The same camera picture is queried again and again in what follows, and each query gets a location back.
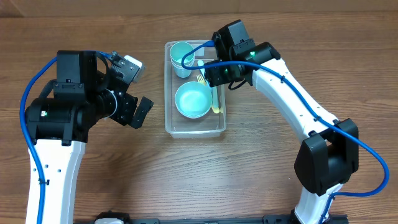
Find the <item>light blue fork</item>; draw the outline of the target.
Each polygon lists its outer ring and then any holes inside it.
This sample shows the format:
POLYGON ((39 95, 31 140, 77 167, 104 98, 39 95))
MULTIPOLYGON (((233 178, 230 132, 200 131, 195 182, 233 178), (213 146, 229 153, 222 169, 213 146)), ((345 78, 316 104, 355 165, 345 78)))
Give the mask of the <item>light blue fork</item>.
MULTIPOLYGON (((199 60, 199 61, 197 62, 197 65, 198 65, 199 67, 204 66, 204 61, 199 60)), ((204 76, 205 76, 205 69, 204 69, 204 68, 201 68, 201 69, 200 69, 200 72, 201 72, 202 76, 204 77, 204 76)))
POLYGON ((218 92, 217 92, 217 87, 212 88, 212 110, 214 113, 219 113, 220 108, 218 105, 218 92))

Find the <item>yellow plastic fork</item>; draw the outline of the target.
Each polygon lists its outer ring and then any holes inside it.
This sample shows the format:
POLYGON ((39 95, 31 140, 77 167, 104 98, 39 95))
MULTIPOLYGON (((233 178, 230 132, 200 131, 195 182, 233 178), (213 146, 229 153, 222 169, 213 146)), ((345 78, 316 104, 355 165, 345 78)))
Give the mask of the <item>yellow plastic fork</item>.
POLYGON ((199 83, 207 86, 211 90, 211 94, 212 94, 212 87, 210 87, 209 84, 207 84, 206 80, 204 79, 204 77, 202 75, 197 75, 197 81, 199 83))

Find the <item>light blue bowl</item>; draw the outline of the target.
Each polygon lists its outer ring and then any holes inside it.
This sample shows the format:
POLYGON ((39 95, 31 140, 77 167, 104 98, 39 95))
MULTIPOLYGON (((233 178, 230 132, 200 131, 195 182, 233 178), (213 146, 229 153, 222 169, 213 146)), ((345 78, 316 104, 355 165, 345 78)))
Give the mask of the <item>light blue bowl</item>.
POLYGON ((175 93, 175 105, 180 114, 186 118, 200 118, 211 108, 211 91, 199 82, 186 82, 175 93))

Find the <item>blue cup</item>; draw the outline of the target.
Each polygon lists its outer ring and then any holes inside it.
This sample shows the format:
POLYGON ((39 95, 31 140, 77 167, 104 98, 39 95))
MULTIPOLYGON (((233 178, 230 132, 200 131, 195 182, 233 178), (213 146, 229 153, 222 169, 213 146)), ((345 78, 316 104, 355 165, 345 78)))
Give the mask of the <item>blue cup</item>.
POLYGON ((187 70, 183 67, 174 67, 175 74, 180 78, 188 78, 191 74, 191 70, 187 70))

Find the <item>white cup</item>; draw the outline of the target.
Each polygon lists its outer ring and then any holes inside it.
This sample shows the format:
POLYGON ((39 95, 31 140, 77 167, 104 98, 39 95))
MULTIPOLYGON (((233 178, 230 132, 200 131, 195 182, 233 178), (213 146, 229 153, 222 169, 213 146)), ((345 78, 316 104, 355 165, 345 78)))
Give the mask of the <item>white cup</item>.
POLYGON ((177 69, 184 69, 184 68, 182 67, 181 64, 175 63, 174 61, 171 61, 171 64, 172 64, 172 66, 173 66, 174 68, 177 68, 177 69))

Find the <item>teal cup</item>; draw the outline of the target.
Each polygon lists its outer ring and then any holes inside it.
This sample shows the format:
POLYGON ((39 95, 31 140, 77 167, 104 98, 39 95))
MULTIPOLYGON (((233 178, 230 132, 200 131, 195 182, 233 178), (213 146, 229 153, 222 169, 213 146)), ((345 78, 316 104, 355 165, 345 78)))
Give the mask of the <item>teal cup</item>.
POLYGON ((181 65, 183 56, 193 49, 193 46, 188 42, 177 42, 170 49, 170 58, 177 65, 181 65))

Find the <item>white plastic spoon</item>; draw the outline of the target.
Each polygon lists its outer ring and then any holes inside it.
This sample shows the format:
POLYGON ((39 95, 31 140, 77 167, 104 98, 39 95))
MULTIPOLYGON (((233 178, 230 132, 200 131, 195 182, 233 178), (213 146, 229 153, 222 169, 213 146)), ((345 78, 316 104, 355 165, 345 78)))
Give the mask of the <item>white plastic spoon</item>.
POLYGON ((220 113, 222 113, 222 114, 224 113, 223 100, 224 100, 223 96, 220 95, 220 98, 219 98, 219 101, 220 101, 220 113))

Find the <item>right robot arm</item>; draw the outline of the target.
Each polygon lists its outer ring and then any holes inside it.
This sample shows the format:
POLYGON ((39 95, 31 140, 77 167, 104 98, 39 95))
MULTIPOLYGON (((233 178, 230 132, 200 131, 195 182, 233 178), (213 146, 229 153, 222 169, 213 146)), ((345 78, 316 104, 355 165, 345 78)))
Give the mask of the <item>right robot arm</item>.
POLYGON ((268 216, 264 222, 347 223, 347 216, 328 213, 328 198, 358 170, 359 147, 334 129, 357 137, 357 125, 322 108, 292 76, 280 53, 268 42, 255 44, 242 21, 225 25, 211 39, 221 66, 206 63, 210 86, 249 83, 275 105, 301 143, 294 163, 303 186, 299 203, 290 217, 268 216))

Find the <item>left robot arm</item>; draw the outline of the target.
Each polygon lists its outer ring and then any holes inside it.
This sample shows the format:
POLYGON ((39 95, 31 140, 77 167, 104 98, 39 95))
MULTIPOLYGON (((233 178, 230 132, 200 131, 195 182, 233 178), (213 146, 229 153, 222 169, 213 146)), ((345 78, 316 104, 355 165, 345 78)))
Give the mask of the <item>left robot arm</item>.
POLYGON ((139 60, 94 50, 59 50, 57 76, 27 104, 20 124, 30 156, 27 223, 72 223, 76 181, 90 129, 101 119, 138 129, 152 108, 127 91, 145 66, 139 60))

